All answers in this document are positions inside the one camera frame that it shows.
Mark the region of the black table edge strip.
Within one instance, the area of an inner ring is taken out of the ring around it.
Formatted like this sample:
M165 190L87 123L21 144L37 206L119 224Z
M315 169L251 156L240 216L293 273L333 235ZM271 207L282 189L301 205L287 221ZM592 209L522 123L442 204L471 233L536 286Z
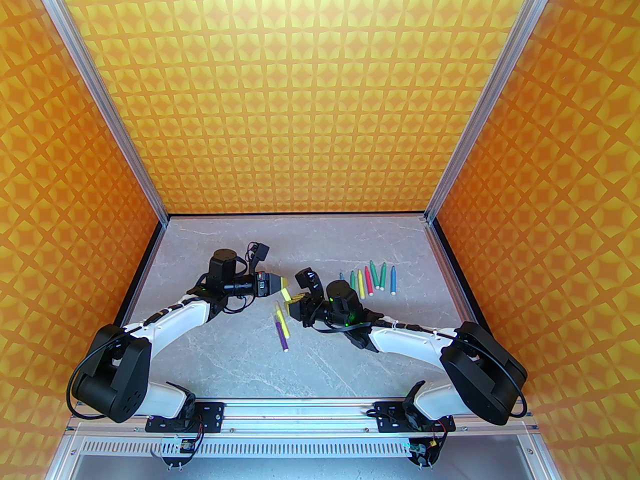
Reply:
M167 219L174 218L243 218L243 217L400 217L400 216L418 216L423 217L425 210L407 210L407 211L302 211L302 212L284 212L284 211L267 211L267 212L210 212L210 213L187 213L187 212L169 212Z

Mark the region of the grey metal lower panel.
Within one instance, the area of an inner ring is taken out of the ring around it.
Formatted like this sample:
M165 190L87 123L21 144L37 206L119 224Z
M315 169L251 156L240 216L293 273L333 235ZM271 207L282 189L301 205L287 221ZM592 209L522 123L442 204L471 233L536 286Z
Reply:
M521 464L479 466L442 459L419 468L406 459L197 459L182 470L155 458L80 459L70 480L533 480Z

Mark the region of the small circuit board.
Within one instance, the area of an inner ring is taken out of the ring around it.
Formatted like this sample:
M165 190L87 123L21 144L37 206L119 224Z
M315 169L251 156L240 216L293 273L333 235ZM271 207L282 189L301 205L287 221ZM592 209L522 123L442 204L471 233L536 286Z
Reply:
M201 438L183 438L179 443L172 442L163 445L158 456L168 471L182 471L199 452L201 443Z
M409 461L419 469L434 467L440 457L442 442L439 438L411 438L409 439Z

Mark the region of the black silver table side rail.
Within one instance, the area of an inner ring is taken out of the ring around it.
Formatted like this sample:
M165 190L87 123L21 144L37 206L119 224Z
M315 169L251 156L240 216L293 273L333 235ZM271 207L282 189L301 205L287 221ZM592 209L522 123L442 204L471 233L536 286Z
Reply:
M486 328L487 320L478 300L436 218L426 222L425 234L460 318Z
M167 230L166 222L158 221L150 240L142 254L142 258L138 263L133 274L131 282L122 299L119 310L117 311L113 323L118 326L125 325L131 317L135 306L140 298L144 283L149 275L154 259L158 253L158 249L162 244L163 237Z

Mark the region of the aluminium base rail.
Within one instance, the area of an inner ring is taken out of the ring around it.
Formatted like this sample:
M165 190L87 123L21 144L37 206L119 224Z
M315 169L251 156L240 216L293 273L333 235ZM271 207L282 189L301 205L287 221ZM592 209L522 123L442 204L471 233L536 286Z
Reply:
M389 434L403 437L443 433L381 433L374 419L365 415L375 402L403 403L400 398L200 398L197 402L224 403L221 435L231 437L347 437ZM472 413L452 415L452 435L537 434L531 413L510 418L503 426L493 425Z

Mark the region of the aluminium frame post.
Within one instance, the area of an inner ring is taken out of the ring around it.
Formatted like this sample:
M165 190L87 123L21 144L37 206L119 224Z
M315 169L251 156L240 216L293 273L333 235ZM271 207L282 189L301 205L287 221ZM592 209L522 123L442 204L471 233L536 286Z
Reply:
M121 114L109 94L66 2L64 0L41 0L41 2L160 226L167 228L170 217L165 204L142 162L130 133L126 130Z
M524 0L501 48L480 96L455 145L434 193L423 213L427 228L433 226L447 196L466 164L480 133L505 89L549 0Z

